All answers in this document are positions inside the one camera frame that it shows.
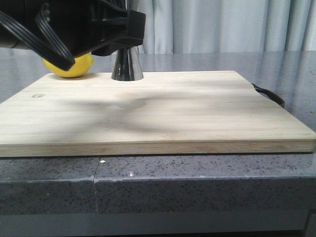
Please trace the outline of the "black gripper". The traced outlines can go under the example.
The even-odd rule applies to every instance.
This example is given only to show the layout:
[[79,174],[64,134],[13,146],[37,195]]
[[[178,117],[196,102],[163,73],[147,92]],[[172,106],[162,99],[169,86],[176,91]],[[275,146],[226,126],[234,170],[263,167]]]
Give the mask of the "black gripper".
[[0,13],[51,49],[59,39],[73,56],[109,56],[144,40],[146,15],[130,0],[2,0]]

